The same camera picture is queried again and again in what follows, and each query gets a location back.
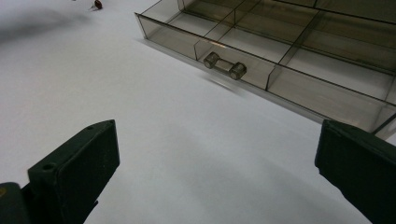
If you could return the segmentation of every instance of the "white table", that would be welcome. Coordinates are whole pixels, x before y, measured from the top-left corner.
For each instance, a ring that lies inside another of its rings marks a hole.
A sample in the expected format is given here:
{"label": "white table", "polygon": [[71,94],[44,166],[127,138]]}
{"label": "white table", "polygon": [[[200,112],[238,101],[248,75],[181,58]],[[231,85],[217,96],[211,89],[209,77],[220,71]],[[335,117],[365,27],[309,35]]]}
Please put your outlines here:
{"label": "white table", "polygon": [[156,0],[0,2],[0,182],[115,119],[121,166],[86,223],[369,223],[314,158],[320,124],[164,54]]}

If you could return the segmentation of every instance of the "white surface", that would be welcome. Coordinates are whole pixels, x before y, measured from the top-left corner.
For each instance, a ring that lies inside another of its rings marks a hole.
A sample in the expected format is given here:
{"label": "white surface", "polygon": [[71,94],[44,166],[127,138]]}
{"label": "white surface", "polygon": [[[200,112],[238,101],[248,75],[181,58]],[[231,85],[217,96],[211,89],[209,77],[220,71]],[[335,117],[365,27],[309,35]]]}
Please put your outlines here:
{"label": "white surface", "polygon": [[154,3],[0,2],[0,182],[115,119],[121,166],[86,223],[369,223],[318,174],[319,124],[142,40]]}

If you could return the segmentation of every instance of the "transparent plastic organizer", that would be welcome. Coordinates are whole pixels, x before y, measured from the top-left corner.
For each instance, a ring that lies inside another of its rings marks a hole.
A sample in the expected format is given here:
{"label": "transparent plastic organizer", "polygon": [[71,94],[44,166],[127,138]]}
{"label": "transparent plastic organizer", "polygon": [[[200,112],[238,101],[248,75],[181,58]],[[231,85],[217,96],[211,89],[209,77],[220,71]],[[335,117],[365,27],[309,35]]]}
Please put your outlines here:
{"label": "transparent plastic organizer", "polygon": [[136,17],[149,41],[386,139],[396,131],[396,1],[384,2],[162,0]]}

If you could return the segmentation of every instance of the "small red object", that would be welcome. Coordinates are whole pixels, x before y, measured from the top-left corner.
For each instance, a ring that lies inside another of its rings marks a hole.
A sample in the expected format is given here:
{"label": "small red object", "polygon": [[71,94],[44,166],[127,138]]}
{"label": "small red object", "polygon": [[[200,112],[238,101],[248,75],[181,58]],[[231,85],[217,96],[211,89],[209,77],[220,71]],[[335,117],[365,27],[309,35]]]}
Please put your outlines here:
{"label": "small red object", "polygon": [[93,4],[96,6],[97,9],[103,8],[102,3],[99,0],[95,0]]}

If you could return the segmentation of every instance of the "screw hole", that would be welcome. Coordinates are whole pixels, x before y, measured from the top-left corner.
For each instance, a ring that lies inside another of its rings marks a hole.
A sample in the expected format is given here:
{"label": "screw hole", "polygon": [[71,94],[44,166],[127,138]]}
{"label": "screw hole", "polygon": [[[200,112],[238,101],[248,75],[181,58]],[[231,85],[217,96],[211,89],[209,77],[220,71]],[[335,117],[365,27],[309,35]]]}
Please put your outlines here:
{"label": "screw hole", "polygon": [[49,163],[49,164],[43,166],[43,170],[45,170],[45,171],[52,170],[53,168],[55,168],[54,163]]}

